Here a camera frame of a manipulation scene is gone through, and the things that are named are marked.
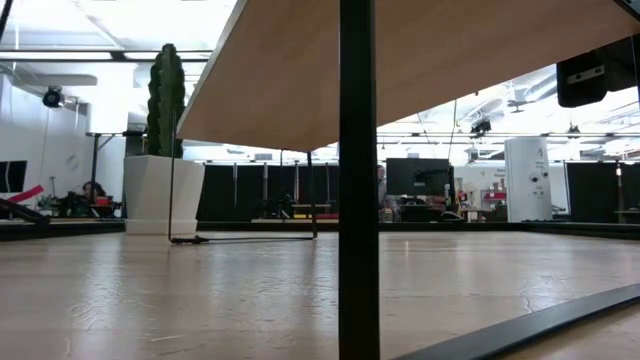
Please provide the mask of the black wall screen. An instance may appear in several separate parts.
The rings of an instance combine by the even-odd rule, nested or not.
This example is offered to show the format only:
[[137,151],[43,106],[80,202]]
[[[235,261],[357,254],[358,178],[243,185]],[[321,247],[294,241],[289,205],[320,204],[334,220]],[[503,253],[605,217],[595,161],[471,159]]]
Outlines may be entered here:
[[0,161],[0,194],[24,190],[26,161]]

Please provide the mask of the black table edge rail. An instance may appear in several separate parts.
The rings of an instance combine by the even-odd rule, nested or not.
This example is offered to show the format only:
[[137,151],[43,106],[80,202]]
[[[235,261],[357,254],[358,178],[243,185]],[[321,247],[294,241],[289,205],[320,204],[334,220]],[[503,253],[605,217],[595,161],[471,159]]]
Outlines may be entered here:
[[[200,222],[202,232],[296,232],[309,233],[309,223],[283,222]],[[0,222],[0,242],[55,237],[118,233],[125,230],[122,221],[53,222],[37,225],[26,222]],[[594,238],[640,241],[638,224],[601,224],[572,222],[523,223],[383,223],[382,232],[532,232]]]

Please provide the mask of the wooden shelf riser black frame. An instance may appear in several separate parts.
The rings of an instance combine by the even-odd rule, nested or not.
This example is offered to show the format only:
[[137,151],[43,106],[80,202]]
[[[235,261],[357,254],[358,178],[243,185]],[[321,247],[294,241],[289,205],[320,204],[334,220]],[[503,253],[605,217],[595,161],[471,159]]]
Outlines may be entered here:
[[237,0],[182,138],[340,150],[339,359],[379,360],[376,129],[640,34],[640,0]]

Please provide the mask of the person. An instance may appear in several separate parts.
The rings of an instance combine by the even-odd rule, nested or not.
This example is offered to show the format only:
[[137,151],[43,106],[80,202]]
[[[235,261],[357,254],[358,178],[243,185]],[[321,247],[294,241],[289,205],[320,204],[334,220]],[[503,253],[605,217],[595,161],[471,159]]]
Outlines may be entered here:
[[386,170],[384,166],[377,166],[377,176],[379,221],[382,223],[398,222],[400,220],[400,210],[395,197],[387,192]]
[[95,203],[99,199],[107,198],[104,188],[98,182],[86,182],[82,187],[82,193],[90,203]]

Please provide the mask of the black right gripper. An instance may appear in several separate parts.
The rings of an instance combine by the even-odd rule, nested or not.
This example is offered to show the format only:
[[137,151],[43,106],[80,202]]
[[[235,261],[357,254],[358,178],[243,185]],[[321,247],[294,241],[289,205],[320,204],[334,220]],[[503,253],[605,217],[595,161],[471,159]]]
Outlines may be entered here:
[[597,103],[628,88],[640,96],[640,34],[557,63],[556,84],[563,108]]

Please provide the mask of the black computer monitor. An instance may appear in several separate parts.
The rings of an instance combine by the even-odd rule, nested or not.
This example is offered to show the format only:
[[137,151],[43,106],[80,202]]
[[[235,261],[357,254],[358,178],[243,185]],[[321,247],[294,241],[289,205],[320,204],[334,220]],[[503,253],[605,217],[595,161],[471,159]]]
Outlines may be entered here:
[[444,195],[452,184],[452,170],[447,159],[388,158],[386,160],[387,193],[390,195]]

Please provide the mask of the black partition curtain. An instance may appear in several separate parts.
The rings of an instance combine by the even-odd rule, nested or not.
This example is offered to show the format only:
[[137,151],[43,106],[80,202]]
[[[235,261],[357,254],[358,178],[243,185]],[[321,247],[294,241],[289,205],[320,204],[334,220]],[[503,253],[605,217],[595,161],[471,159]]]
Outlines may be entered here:
[[254,222],[338,216],[339,167],[207,165],[197,219]]
[[640,162],[565,166],[572,222],[640,225]]

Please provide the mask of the white cabinet machine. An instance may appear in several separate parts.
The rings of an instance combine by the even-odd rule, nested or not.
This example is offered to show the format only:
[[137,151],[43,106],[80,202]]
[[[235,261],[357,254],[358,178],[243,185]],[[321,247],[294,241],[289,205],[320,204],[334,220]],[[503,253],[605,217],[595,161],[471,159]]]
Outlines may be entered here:
[[505,142],[507,218],[510,223],[552,219],[547,139],[515,137]]

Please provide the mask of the white square planter pot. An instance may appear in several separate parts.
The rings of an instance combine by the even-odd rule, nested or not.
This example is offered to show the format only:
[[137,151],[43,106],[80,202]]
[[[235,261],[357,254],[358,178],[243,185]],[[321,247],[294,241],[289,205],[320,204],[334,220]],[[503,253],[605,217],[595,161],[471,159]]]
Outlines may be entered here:
[[191,235],[203,188],[205,166],[168,157],[124,159],[124,198],[129,235]]

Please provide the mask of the green artificial cactus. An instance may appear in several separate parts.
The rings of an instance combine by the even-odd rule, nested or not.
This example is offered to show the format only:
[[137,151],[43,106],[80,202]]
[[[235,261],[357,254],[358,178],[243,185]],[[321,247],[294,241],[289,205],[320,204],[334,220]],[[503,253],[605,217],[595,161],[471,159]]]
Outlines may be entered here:
[[185,74],[176,47],[167,43],[150,69],[147,101],[147,153],[153,156],[183,156],[176,126],[185,110]]

